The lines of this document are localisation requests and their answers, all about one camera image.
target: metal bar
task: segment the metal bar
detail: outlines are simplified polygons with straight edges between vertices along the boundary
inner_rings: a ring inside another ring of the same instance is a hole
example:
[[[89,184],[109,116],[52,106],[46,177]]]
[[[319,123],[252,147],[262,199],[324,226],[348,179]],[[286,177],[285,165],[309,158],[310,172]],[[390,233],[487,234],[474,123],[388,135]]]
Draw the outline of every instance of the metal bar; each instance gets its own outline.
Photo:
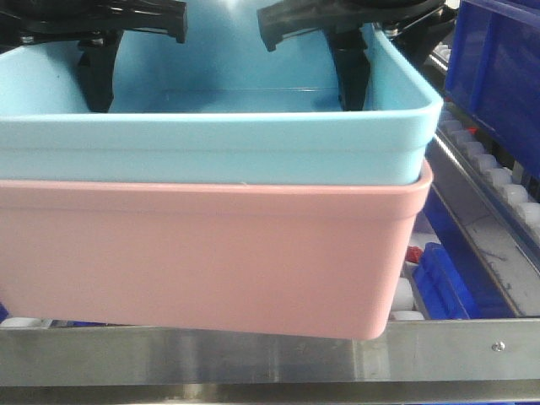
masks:
[[[436,194],[485,273],[516,315],[540,316],[540,250],[536,242],[444,134],[437,134],[427,156],[435,174]],[[452,253],[460,254],[439,237],[452,259]]]
[[[390,322],[363,342],[156,327],[0,330],[0,386],[472,381],[473,390],[540,379],[539,333],[537,319]]]
[[[92,386],[0,389],[3,403],[154,404],[154,403],[445,403],[535,401],[540,382],[353,382],[180,386]]]
[[[444,60],[440,55],[432,52],[431,54],[429,54],[429,61],[442,74],[446,74],[448,72],[448,62]]]

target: blue plastic crate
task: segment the blue plastic crate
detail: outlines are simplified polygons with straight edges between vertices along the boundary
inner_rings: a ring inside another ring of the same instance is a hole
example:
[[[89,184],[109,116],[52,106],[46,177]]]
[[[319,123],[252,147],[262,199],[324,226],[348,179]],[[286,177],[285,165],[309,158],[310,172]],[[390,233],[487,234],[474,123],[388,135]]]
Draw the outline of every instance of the blue plastic crate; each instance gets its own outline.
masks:
[[[515,402],[458,402],[440,403],[438,405],[516,405]]]
[[[447,207],[433,189],[429,192],[424,213],[480,308],[481,317],[486,319],[513,317],[514,313],[497,285],[485,272],[455,220],[449,215]]]
[[[89,113],[75,43],[0,55],[0,178],[404,185],[441,98],[369,25],[369,111],[340,111],[324,35],[264,46],[275,0],[189,3],[186,44],[126,32],[109,114]]]
[[[428,243],[414,281],[432,319],[480,318],[480,310],[442,245]]]
[[[449,96],[540,177],[540,2],[462,0]]]
[[[83,321],[73,321],[71,322],[72,327],[104,327],[105,323],[100,322],[83,322]]]
[[[6,310],[2,303],[0,303],[0,322],[2,322],[4,319],[8,317],[8,310]]]

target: white roller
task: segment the white roller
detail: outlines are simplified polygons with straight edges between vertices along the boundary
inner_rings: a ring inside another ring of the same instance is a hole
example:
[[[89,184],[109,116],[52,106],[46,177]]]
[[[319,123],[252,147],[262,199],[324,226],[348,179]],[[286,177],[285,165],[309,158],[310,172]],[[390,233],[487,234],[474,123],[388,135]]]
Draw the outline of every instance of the white roller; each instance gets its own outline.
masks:
[[[410,311],[414,307],[413,288],[406,278],[400,278],[397,282],[394,300],[390,311]]]
[[[0,323],[0,327],[41,327],[42,321],[38,318],[13,318],[5,319]]]
[[[423,321],[424,315],[417,310],[396,310],[390,313],[391,321]]]
[[[42,325],[43,327],[51,327],[53,322],[54,322],[54,319],[44,319],[44,320],[41,322],[41,325]]]
[[[448,110],[443,110],[443,111],[440,112],[440,118],[439,118],[440,122],[452,121],[454,119],[455,119],[454,115],[451,112],[449,112]]]
[[[497,159],[492,154],[479,154],[474,157],[473,162],[482,173],[499,166]]]
[[[459,148],[463,148],[463,145],[467,142],[474,142],[474,136],[467,130],[461,129],[459,131],[451,131],[450,138],[456,143]]]
[[[496,189],[501,188],[506,184],[511,184],[512,175],[507,169],[502,167],[496,167],[494,169],[487,170],[484,175],[488,179],[489,183]]]
[[[465,152],[465,155],[472,159],[475,156],[478,156],[479,154],[485,154],[486,149],[483,147],[483,145],[480,142],[472,141],[472,142],[465,142],[462,144],[463,151]]]
[[[460,5],[460,0],[446,0],[446,5],[453,9],[458,9]]]
[[[446,60],[450,59],[451,50],[446,48],[440,51],[440,55],[444,57]]]
[[[522,202],[517,205],[516,212],[527,225],[540,223],[540,204],[537,202]]]
[[[519,184],[506,184],[500,188],[500,193],[504,200],[512,207],[526,203],[529,199],[526,188]]]
[[[461,124],[458,120],[443,121],[440,126],[444,131],[446,131],[446,133],[460,131],[463,129],[463,124]]]

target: light blue plastic bin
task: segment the light blue plastic bin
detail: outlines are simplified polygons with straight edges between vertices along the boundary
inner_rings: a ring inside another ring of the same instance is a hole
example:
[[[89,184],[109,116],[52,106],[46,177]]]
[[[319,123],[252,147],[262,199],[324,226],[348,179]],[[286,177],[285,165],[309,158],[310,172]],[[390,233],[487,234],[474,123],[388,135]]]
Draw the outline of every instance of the light blue plastic bin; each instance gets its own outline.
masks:
[[[109,114],[89,113],[76,43],[0,56],[0,178],[404,185],[416,181],[442,100],[364,27],[370,111],[340,111],[322,33],[267,52],[256,10],[190,2],[185,45],[126,32]]]

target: screw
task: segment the screw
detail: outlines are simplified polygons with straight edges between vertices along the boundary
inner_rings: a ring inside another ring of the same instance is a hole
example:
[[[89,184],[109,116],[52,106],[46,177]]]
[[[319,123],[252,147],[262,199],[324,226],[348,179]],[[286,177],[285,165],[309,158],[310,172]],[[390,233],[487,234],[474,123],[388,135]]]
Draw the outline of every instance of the screw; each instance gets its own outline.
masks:
[[[494,352],[502,352],[506,348],[506,345],[504,342],[495,342],[491,345],[491,349]]]
[[[34,37],[32,35],[21,36],[20,41],[25,45],[33,44],[34,43]]]
[[[390,39],[395,38],[399,35],[399,28],[397,24],[384,25],[383,30],[384,30],[385,35]]]
[[[92,44],[96,46],[103,46],[105,44],[105,41],[103,38],[95,38],[92,40]]]

